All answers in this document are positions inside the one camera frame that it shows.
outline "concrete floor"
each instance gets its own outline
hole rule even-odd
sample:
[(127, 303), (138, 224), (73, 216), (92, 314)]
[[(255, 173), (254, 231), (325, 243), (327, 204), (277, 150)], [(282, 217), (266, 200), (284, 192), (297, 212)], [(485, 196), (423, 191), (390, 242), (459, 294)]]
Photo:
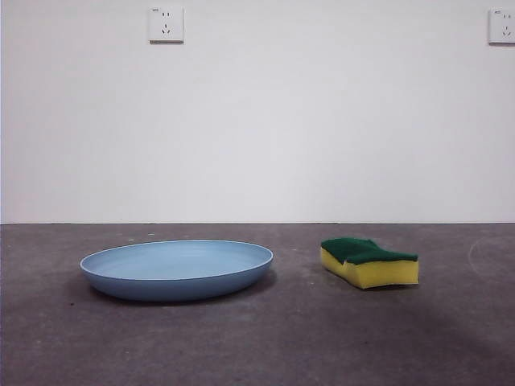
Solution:
[[(372, 238), (420, 255), (420, 285), (362, 291), (319, 243)], [(202, 302), (121, 301), (80, 259), (150, 240), (274, 251), (266, 277)], [(515, 224), (7, 225), (2, 385), (515, 384)]]

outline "yellow foam layer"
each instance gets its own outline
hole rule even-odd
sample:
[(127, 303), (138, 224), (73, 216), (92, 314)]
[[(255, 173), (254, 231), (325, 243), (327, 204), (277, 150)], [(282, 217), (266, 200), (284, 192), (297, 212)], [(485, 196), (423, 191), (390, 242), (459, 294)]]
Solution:
[(418, 261), (371, 261), (355, 265), (341, 264), (324, 248), (320, 249), (322, 265), (358, 288), (392, 284), (418, 284)]

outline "blue plate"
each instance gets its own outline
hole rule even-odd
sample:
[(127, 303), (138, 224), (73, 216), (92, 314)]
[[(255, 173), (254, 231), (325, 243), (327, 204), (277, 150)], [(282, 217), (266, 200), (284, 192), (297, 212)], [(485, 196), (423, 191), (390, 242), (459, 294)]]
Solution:
[(182, 302), (211, 298), (253, 284), (274, 255), (260, 245), (181, 240), (127, 245), (82, 259), (97, 290), (130, 300)]

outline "wall socket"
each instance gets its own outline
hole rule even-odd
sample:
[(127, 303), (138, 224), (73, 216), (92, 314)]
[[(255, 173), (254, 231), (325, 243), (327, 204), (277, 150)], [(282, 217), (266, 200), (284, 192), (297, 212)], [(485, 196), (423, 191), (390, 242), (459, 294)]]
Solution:
[(148, 10), (150, 43), (184, 42), (184, 9), (181, 6), (154, 7)]
[(490, 10), (490, 44), (515, 44), (515, 8)]

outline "sponge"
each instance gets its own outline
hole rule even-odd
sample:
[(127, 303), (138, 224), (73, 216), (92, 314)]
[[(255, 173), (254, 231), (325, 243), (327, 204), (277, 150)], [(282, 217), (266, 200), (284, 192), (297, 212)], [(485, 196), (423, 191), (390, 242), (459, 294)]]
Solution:
[(322, 265), (358, 288), (418, 284), (418, 256), (381, 249), (371, 240), (342, 237), (321, 244)]

